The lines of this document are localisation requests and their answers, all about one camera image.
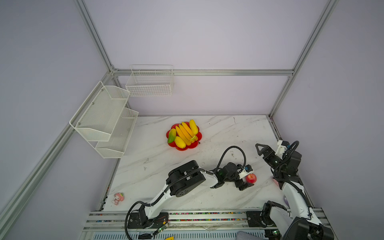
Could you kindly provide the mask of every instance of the white mesh shelf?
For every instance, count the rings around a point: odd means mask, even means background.
[[[70,125],[103,158],[121,158],[125,153],[139,114],[125,107],[128,97],[129,91],[99,82],[84,102],[88,104],[84,113],[81,115],[79,108],[70,120]]]
[[[131,65],[126,88],[132,97],[171,96],[174,77],[172,65]]]

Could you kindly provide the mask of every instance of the table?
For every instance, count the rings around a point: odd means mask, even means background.
[[[186,151],[169,147],[166,132],[173,124],[190,119],[194,119],[200,128],[200,144]],[[276,137],[265,115],[138,117],[111,184],[104,211],[128,211],[138,200],[149,202],[164,186],[168,173],[191,160],[203,169],[214,169],[224,150],[232,145],[245,152],[247,164],[252,166],[257,177],[254,186],[239,191],[233,182],[227,182],[218,189],[200,185],[187,195],[170,201],[165,209],[261,208],[268,200],[287,207],[282,191],[272,180],[270,167],[257,155],[256,143],[267,144],[273,149],[277,147]],[[230,149],[221,167],[228,162],[243,164],[243,155],[238,149]],[[117,192],[124,193],[125,199],[114,205],[113,195]]]

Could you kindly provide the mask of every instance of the wall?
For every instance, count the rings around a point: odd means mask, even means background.
[[[0,30],[2,211],[106,68],[72,0],[1,1]],[[8,239],[44,239],[53,226],[66,227],[54,239],[80,234],[114,161],[78,136],[65,151]]]
[[[86,0],[120,69],[292,69],[326,2]],[[178,76],[172,97],[130,98],[129,104],[140,115],[266,114],[286,79]]]
[[[300,141],[299,174],[340,240],[380,238],[384,225],[383,11],[341,0],[274,118]]]

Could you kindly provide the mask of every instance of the pink toy figurine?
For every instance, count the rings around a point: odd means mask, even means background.
[[[114,205],[118,205],[119,204],[119,201],[123,201],[124,200],[124,194],[122,192],[118,192],[114,195],[114,199],[112,201],[112,203]]]

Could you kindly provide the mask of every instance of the plate of fruit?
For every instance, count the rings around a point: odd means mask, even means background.
[[[167,132],[168,145],[179,151],[185,151],[188,148],[195,148],[202,138],[200,128],[195,121],[174,124]]]

